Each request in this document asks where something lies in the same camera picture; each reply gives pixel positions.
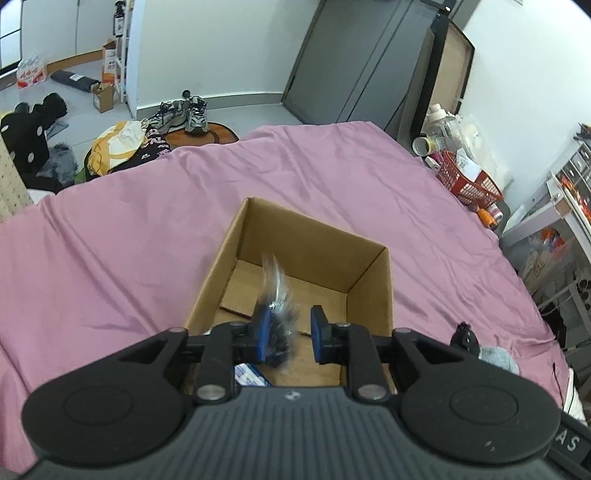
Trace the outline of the blue plush paw slipper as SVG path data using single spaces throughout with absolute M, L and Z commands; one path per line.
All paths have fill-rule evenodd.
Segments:
M 482 346 L 479 353 L 479 359 L 512 374 L 520 374 L 520 369 L 517 362 L 511 356 L 511 354 L 502 347 Z

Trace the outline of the black knitted patch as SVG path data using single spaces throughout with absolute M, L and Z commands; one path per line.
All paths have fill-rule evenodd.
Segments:
M 263 253 L 263 285 L 256 299 L 252 322 L 259 364 L 283 368 L 294 353 L 300 316 L 286 273 L 276 256 Z

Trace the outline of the small blue white box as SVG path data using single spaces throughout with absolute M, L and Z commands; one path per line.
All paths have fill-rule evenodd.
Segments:
M 266 376 L 259 371 L 256 365 L 252 364 L 238 364 L 235 365 L 235 381 L 238 385 L 243 387 L 270 387 L 271 383 L 266 379 Z

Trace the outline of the plastic shopping bag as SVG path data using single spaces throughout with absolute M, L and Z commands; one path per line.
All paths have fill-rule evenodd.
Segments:
M 518 269 L 532 297 L 541 294 L 551 282 L 575 278 L 586 264 L 580 245 L 574 237 L 565 237 L 557 228 L 545 227 L 527 239 L 526 260 Z

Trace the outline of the orange bottle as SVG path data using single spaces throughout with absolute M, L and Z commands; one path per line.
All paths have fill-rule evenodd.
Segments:
M 483 208 L 477 209 L 477 215 L 481 223 L 489 229 L 496 229 L 500 221 L 502 220 L 501 216 L 494 216 L 488 210 L 485 210 Z

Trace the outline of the red plastic basket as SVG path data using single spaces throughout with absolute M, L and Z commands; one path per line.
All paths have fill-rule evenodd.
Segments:
M 456 154 L 443 150 L 438 153 L 438 180 L 465 205 L 476 205 L 487 209 L 493 203 L 504 199 L 502 191 L 493 179 L 481 171 L 475 180 L 470 180 L 456 163 Z

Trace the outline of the pink bed sheet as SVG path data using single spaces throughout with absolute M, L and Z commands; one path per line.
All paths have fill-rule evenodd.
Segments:
M 243 200 L 386 246 L 394 323 L 448 340 L 460 322 L 562 402 L 569 368 L 486 229 L 366 122 L 256 129 L 178 148 L 29 206 L 1 226 L 1 463 L 35 461 L 20 424 L 46 381 L 187 319 Z

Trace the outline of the white desk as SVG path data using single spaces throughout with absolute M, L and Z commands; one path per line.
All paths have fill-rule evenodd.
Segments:
M 590 141 L 575 143 L 510 217 L 500 236 L 500 247 L 517 271 L 528 254 L 528 237 L 554 227 L 565 237 L 574 237 L 586 257 L 585 266 L 566 282 L 590 279 Z

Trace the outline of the clear plastic bottle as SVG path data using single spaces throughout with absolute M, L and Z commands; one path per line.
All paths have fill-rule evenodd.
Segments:
M 440 151 L 457 152 L 465 147 L 465 139 L 459 121 L 439 103 L 428 108 L 425 133 L 435 142 Z

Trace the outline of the yellow white bag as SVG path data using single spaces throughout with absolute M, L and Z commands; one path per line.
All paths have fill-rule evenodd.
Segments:
M 86 162 L 92 175 L 104 176 L 129 160 L 145 140 L 140 121 L 120 121 L 106 129 L 92 144 Z

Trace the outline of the pair of grey sneakers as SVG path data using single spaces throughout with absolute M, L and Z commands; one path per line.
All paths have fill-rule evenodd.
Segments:
M 180 99 L 162 102 L 144 124 L 161 135 L 179 130 L 189 136 L 204 135 L 209 130 L 207 102 L 198 95 L 192 95 L 190 90 L 184 90 Z

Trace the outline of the framed cork board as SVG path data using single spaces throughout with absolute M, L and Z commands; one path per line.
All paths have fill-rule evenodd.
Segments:
M 449 113 L 459 113 L 475 53 L 472 42 L 447 16 L 438 16 L 430 32 L 433 45 L 414 120 L 421 133 L 431 106 L 439 104 Z

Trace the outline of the small open cardboard box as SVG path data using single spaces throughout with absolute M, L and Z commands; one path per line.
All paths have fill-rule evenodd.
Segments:
M 93 106 L 99 113 L 105 113 L 114 106 L 114 85 L 111 83 L 97 83 L 91 90 Z

